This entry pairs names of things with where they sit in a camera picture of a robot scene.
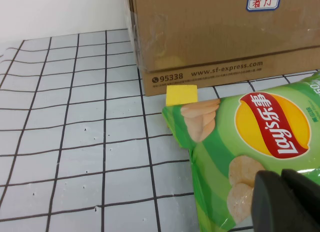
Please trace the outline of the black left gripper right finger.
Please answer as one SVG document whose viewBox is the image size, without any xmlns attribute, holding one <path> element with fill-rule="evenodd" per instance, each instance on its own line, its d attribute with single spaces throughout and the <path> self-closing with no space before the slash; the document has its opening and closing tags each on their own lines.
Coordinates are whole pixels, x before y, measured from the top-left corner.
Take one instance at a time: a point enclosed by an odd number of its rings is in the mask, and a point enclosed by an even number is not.
<svg viewBox="0 0 320 232">
<path fill-rule="evenodd" d="M 297 231 L 320 230 L 320 186 L 293 169 L 284 169 L 281 178 L 289 187 L 297 209 Z"/>
</svg>

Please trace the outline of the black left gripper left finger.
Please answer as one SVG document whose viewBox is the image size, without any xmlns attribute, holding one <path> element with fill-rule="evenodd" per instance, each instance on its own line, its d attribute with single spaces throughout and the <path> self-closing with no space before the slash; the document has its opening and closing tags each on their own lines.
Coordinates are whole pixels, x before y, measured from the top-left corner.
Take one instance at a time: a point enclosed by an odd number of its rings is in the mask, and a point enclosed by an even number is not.
<svg viewBox="0 0 320 232">
<path fill-rule="evenodd" d="M 255 176 L 251 217 L 254 231 L 297 231 L 298 210 L 281 176 L 262 170 Z"/>
</svg>

